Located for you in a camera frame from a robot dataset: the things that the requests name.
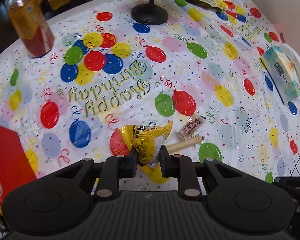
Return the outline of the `tissue pack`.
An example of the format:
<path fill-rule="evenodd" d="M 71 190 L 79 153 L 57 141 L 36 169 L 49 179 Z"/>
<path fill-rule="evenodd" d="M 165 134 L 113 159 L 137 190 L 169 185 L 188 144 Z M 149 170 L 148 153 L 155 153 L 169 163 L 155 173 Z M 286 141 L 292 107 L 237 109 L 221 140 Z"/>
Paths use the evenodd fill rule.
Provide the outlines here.
<path fill-rule="evenodd" d="M 288 44 L 271 46 L 260 57 L 283 104 L 300 96 L 300 56 Z"/>

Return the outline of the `small brown candy packet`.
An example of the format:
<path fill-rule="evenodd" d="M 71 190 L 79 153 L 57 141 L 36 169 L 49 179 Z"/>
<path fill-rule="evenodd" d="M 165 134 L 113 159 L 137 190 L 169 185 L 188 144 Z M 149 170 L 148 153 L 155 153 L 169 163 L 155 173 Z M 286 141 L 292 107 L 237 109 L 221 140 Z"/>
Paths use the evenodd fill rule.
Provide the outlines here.
<path fill-rule="evenodd" d="M 176 133 L 177 137 L 181 140 L 188 140 L 205 123 L 205 120 L 206 117 L 202 115 L 191 115 L 186 124 Z"/>

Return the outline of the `orange juice bottle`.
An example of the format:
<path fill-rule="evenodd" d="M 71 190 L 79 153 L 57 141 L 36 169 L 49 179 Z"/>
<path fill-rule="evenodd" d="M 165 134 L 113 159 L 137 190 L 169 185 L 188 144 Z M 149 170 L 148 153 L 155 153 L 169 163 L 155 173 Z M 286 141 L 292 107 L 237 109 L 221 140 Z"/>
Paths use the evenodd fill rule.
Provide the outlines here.
<path fill-rule="evenodd" d="M 42 57 L 54 44 L 54 35 L 37 0 L 5 0 L 8 16 L 27 51 Z"/>

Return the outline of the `red cardboard box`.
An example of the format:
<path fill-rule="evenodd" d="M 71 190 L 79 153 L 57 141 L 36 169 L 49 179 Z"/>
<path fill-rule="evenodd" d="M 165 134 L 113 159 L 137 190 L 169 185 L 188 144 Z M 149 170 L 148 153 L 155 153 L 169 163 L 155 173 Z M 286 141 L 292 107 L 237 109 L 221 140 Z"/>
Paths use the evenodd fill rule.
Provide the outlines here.
<path fill-rule="evenodd" d="M 0 126 L 1 199 L 11 191 L 36 180 L 16 132 Z"/>

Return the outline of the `yellow triangular snack packet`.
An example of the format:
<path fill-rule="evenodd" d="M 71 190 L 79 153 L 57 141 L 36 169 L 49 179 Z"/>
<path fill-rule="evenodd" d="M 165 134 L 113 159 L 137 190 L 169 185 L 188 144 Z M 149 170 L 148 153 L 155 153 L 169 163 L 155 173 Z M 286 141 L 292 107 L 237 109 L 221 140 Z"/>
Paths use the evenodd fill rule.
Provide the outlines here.
<path fill-rule="evenodd" d="M 173 122 L 168 121 L 164 126 L 127 125 L 119 129 L 128 149 L 137 151 L 139 168 L 156 184 L 168 181 L 162 176 L 158 156 L 172 126 Z"/>

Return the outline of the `beige sausage stick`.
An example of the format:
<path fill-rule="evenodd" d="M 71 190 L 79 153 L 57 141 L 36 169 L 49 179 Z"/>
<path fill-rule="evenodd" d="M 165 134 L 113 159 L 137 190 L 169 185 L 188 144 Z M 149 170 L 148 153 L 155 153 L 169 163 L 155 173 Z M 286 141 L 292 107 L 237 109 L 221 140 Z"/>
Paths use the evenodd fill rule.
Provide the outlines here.
<path fill-rule="evenodd" d="M 178 152 L 180 150 L 183 150 L 185 148 L 189 148 L 192 147 L 194 145 L 200 144 L 205 137 L 203 136 L 196 136 L 184 141 L 180 141 L 178 143 L 175 144 L 171 144 L 171 145 L 167 145 L 166 149 L 169 153 L 174 153 L 174 152 Z"/>

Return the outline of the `birthday balloon tablecloth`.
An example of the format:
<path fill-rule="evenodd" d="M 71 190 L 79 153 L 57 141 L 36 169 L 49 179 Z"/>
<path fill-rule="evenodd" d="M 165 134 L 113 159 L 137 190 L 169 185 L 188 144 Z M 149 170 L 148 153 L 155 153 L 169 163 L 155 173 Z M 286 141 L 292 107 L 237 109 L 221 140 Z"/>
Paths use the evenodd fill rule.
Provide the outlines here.
<path fill-rule="evenodd" d="M 272 182 L 300 176 L 300 96 L 283 104 L 260 57 L 286 43 L 251 0 L 224 9 L 157 0 L 161 25 L 134 21 L 141 0 L 95 0 L 48 23 L 53 48 L 32 57 L 21 40 L 0 54 L 0 126 L 17 133 L 36 179 L 83 158 L 128 153 L 127 125 L 206 117 L 181 151 Z"/>

